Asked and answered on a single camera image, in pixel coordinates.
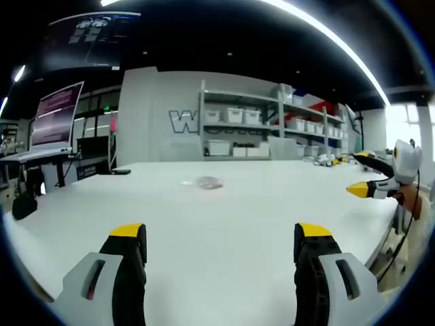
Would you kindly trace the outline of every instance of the plastic bag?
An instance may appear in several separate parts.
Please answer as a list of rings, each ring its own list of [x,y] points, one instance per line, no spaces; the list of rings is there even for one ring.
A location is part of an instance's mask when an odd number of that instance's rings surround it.
[[[197,185],[204,190],[213,190],[224,186],[224,182],[221,179],[215,177],[199,177],[193,181],[184,181],[181,184]]]

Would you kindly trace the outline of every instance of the white tabletop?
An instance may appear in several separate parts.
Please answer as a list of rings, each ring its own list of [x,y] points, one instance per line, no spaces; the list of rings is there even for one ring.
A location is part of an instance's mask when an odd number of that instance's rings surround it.
[[[43,196],[37,211],[10,232],[20,235],[14,242],[24,264],[56,297],[63,276],[87,253],[98,252],[112,229],[146,224],[149,326],[291,325],[294,224],[323,225],[343,252],[365,263],[396,209],[393,199],[348,194],[352,183],[384,177],[349,164],[177,162],[125,168],[132,173],[94,176]],[[201,176],[221,178],[224,187],[182,184]]]

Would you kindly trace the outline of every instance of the ceiling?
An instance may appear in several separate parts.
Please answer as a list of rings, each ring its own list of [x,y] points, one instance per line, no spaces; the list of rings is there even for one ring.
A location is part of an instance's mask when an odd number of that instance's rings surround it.
[[[375,0],[291,2],[330,27],[353,49],[387,90],[391,102],[430,96],[427,72]],[[429,25],[433,10],[418,2],[422,1],[397,0],[396,5],[433,55],[435,38]],[[131,37],[132,46],[123,53],[121,71],[76,69],[38,76],[42,81],[23,79],[13,87],[3,119],[32,118],[41,97],[73,82],[85,80],[87,92],[121,84],[124,70],[148,66],[157,66],[159,71],[234,73],[285,83],[330,101],[350,103],[355,109],[383,106],[373,85],[344,51],[306,23],[261,1],[123,0],[103,8],[99,0],[45,0],[27,3],[25,11],[16,3],[10,4],[15,8],[8,12],[20,12],[24,22],[20,29],[11,28],[16,24],[13,15],[0,22],[2,31],[8,31],[3,40],[8,51],[0,66],[0,97],[8,94],[16,70],[35,51],[49,22],[102,10],[141,12],[142,17]],[[412,88],[394,91],[398,86]]]

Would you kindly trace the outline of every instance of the storage bin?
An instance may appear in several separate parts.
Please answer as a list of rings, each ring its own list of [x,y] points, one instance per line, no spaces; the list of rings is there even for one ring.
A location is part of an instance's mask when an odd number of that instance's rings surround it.
[[[257,147],[248,147],[247,148],[247,156],[249,158],[256,158],[260,156],[260,149]]]
[[[293,117],[292,119],[287,120],[287,128],[297,131],[305,131],[305,120]]]
[[[334,154],[336,158],[340,158],[341,157],[341,148],[333,148],[331,153]]]
[[[258,125],[260,123],[260,112],[254,110],[245,110],[245,123]]]
[[[267,143],[266,141],[262,141],[260,143],[260,147],[258,148],[258,156],[261,156],[262,158],[270,156],[269,143]]]
[[[210,156],[229,156],[230,142],[229,141],[208,141]]]
[[[315,131],[314,122],[306,121],[305,122],[305,131],[314,133],[314,131]]]
[[[306,146],[305,149],[305,156],[311,156],[313,158],[316,158],[319,155],[319,146]]]
[[[293,95],[292,102],[293,102],[292,103],[293,105],[296,105],[297,107],[301,107],[302,106],[302,97]]]
[[[316,134],[324,134],[324,124],[315,124],[315,133]]]
[[[305,154],[305,145],[298,144],[298,156],[301,158]]]
[[[333,137],[334,136],[334,127],[328,126],[328,136]]]
[[[243,111],[244,109],[238,109],[235,107],[226,108],[226,122],[230,124],[242,124],[243,123]]]
[[[220,120],[220,112],[216,110],[205,110],[205,122],[208,124],[216,124]]]
[[[278,98],[278,92],[283,93],[283,102],[286,104],[293,104],[293,87],[285,84],[278,84],[271,90],[271,97]]]
[[[233,147],[232,156],[234,156],[235,158],[246,157],[246,147]]]

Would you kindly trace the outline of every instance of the computer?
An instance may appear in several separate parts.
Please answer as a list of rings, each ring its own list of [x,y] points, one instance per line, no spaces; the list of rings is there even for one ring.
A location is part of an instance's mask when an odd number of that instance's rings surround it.
[[[30,150],[4,157],[1,161],[25,163],[70,154],[74,115],[83,85],[84,81],[43,97],[33,122]]]

